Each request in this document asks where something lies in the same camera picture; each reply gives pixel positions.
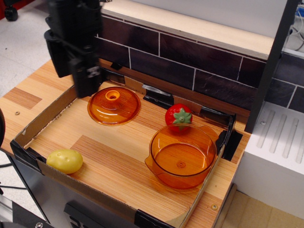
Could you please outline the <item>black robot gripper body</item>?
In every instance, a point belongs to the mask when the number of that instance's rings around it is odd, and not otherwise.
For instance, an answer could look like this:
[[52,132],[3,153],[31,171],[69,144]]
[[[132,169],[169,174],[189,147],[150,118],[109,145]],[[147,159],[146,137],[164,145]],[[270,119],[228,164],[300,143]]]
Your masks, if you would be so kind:
[[50,30],[45,39],[60,42],[69,57],[79,58],[86,64],[98,62],[94,35],[102,29],[101,3],[99,0],[48,0],[49,16],[46,23]]

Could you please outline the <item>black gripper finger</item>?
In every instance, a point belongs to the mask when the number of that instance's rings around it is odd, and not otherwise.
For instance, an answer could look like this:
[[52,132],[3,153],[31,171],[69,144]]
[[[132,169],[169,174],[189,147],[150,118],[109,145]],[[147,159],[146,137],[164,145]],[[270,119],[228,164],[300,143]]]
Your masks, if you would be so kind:
[[56,40],[47,39],[46,42],[51,60],[53,62],[58,77],[62,78],[67,75],[70,75],[70,69],[68,66],[69,57],[63,45],[60,42],[57,42]]
[[73,58],[71,59],[71,73],[78,98],[91,96],[98,91],[101,79],[101,69],[98,63],[91,66],[82,59]]

